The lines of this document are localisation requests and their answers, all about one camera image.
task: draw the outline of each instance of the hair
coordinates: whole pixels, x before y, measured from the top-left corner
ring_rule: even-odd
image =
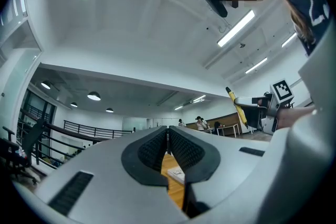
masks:
[[[298,33],[308,43],[313,43],[314,36],[306,22],[306,19],[301,12],[292,4],[290,0],[285,0],[290,10],[290,17],[294,24],[299,28],[301,33]]]
[[[215,129],[218,129],[218,127],[220,126],[220,124],[221,124],[221,123],[220,123],[219,121],[216,121],[215,124],[214,124]]]

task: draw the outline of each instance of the book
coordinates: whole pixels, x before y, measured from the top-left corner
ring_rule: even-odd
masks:
[[[184,185],[184,172],[182,169],[177,166],[167,170],[169,176],[171,176],[174,180],[180,182]]]

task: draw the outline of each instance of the table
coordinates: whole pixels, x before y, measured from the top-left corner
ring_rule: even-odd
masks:
[[[218,128],[218,129],[217,129],[217,134],[219,135],[218,130],[222,130],[222,134],[223,134],[223,136],[225,136],[225,135],[224,135],[224,129],[225,129],[225,128],[233,128],[233,131],[234,131],[234,133],[235,133],[235,137],[237,137],[235,126],[237,126],[238,134],[240,135],[240,131],[239,131],[238,123],[236,123],[236,124],[234,124],[234,125],[231,125],[231,126]]]
[[[201,132],[212,134],[212,130],[214,130],[214,129],[215,129],[215,128],[209,128],[209,129],[203,130],[203,131],[201,131]]]

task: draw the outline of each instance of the chair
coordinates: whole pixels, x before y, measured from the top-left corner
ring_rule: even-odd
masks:
[[[11,135],[15,135],[12,130],[3,126],[3,129],[8,133],[8,139],[0,138],[0,156],[6,159],[6,168],[9,174],[15,174],[16,178],[18,178],[18,175],[31,178],[33,184],[36,184],[36,178],[28,174],[25,168],[32,165],[31,154],[33,146],[43,131],[43,125],[44,121],[38,120],[29,134],[23,139],[22,150],[25,154],[21,156],[19,145],[12,142]]]

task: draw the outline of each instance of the vent slot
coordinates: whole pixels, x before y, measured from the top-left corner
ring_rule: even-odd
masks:
[[[92,180],[93,175],[78,172],[51,200],[49,206],[66,216]]]

